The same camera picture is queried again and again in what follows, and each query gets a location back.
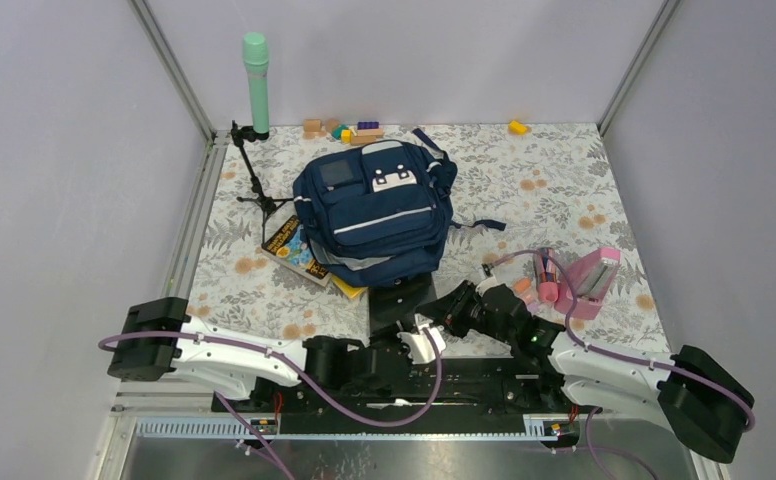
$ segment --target black tripod stand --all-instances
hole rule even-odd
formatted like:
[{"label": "black tripod stand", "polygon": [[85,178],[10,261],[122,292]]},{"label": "black tripod stand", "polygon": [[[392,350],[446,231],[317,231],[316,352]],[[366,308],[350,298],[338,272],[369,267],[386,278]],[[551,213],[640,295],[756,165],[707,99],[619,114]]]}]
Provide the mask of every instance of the black tripod stand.
[{"label": "black tripod stand", "polygon": [[239,202],[255,203],[261,209],[261,243],[264,244],[264,233],[267,220],[271,215],[276,213],[276,211],[279,210],[282,205],[285,205],[294,199],[273,198],[265,195],[264,189],[261,188],[261,180],[259,180],[258,176],[256,176],[255,171],[253,170],[253,166],[250,164],[250,158],[247,156],[247,151],[244,150],[244,140],[250,143],[255,142],[256,140],[266,140],[267,135],[263,135],[264,138],[262,138],[261,134],[258,134],[255,130],[253,130],[252,125],[238,127],[238,124],[235,123],[234,120],[232,120],[232,130],[230,133],[232,135],[232,143],[234,143],[235,146],[238,147],[238,150],[241,151],[241,157],[244,158],[244,163],[247,164],[247,170],[250,171],[252,191],[256,194],[256,198],[237,197],[237,200]]}]

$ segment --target white reflective stripe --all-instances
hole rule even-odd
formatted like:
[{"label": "white reflective stripe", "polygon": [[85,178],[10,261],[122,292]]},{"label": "white reflective stripe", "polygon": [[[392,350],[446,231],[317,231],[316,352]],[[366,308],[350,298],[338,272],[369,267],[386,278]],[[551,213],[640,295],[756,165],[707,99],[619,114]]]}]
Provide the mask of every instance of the white reflective stripe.
[{"label": "white reflective stripe", "polygon": [[315,260],[317,260],[317,263],[320,263],[321,265],[344,265],[345,267],[349,268],[354,272],[357,272],[359,270],[364,270],[366,268],[370,268],[374,265],[379,265],[380,263],[387,262],[392,258],[392,257],[374,257],[374,258],[360,259],[360,258],[337,257],[327,252],[326,249],[323,248],[323,246],[321,246],[319,243],[315,241],[311,242],[311,251],[312,253],[314,253],[314,258]]},{"label": "white reflective stripe", "polygon": [[335,230],[333,233],[338,234],[338,233],[349,232],[351,230],[357,230],[359,228],[365,228],[371,225],[387,222],[388,220],[394,220],[395,218],[405,217],[406,215],[414,215],[415,213],[423,213],[423,212],[428,212],[430,210],[432,210],[431,206],[418,208],[416,210],[409,210],[406,212],[395,213],[394,215],[388,215],[387,217],[377,218],[376,220],[371,220],[369,222],[364,222],[364,223],[359,223],[357,225],[350,225],[349,227],[339,228]]},{"label": "white reflective stripe", "polygon": [[370,145],[367,145],[366,147],[362,148],[362,155],[367,155],[368,153],[378,152],[380,150],[387,150],[389,148],[398,148],[402,146],[403,144],[396,140],[386,140],[384,142],[371,143]]}]

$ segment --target book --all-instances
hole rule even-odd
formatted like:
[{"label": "book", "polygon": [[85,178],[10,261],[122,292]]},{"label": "book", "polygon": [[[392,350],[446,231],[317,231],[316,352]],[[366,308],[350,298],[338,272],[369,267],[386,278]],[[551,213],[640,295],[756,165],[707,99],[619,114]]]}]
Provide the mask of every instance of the book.
[{"label": "book", "polygon": [[303,235],[303,226],[296,215],[285,223],[261,246],[262,252],[276,263],[305,278],[326,286],[332,277],[329,270],[317,263]]},{"label": "book", "polygon": [[359,295],[367,291],[367,287],[351,287],[347,282],[334,275],[332,276],[332,283],[350,300],[355,300]]}]

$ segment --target yellow block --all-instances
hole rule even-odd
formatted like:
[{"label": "yellow block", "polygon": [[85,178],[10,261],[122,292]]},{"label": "yellow block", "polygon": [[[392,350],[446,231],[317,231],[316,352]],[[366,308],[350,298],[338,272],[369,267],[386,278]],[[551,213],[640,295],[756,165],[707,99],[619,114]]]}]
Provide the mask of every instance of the yellow block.
[{"label": "yellow block", "polygon": [[523,135],[524,133],[529,131],[529,128],[527,128],[526,125],[521,124],[517,120],[512,120],[509,123],[509,131],[517,135]]},{"label": "yellow block", "polygon": [[367,291],[367,287],[351,287],[347,282],[335,275],[332,275],[332,282],[334,282],[335,286],[338,287],[338,290],[341,290],[350,300],[355,300],[359,295]]}]

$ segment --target floral tablecloth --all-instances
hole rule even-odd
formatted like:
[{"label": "floral tablecloth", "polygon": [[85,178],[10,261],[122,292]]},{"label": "floral tablecloth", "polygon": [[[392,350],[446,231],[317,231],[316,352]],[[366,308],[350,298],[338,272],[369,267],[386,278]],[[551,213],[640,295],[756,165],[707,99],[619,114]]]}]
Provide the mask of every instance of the floral tablecloth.
[{"label": "floral tablecloth", "polygon": [[[385,126],[386,138],[419,143],[412,125]],[[627,223],[602,140],[593,124],[531,125],[523,136],[505,125],[429,125],[424,130],[459,166],[452,190],[454,219],[495,218],[505,232],[452,230],[434,281],[438,295],[478,275],[479,265],[520,249],[552,246],[565,264],[600,246],[621,250],[622,265],[606,305],[592,321],[573,321],[594,340],[667,351],[655,304]],[[247,144],[265,191],[290,196],[291,184],[313,158],[349,148],[330,136],[304,139],[300,127],[271,130],[270,140]],[[367,339],[367,298],[351,301],[269,261],[260,253],[261,212],[235,197],[250,195],[247,168],[230,145],[194,277],[189,313],[237,331],[271,338],[331,335]],[[294,213],[285,205],[268,236]],[[531,275],[531,257],[499,267],[511,284]],[[540,315],[561,322],[551,308]],[[504,355],[508,347],[471,332],[447,337],[447,356]]]}]

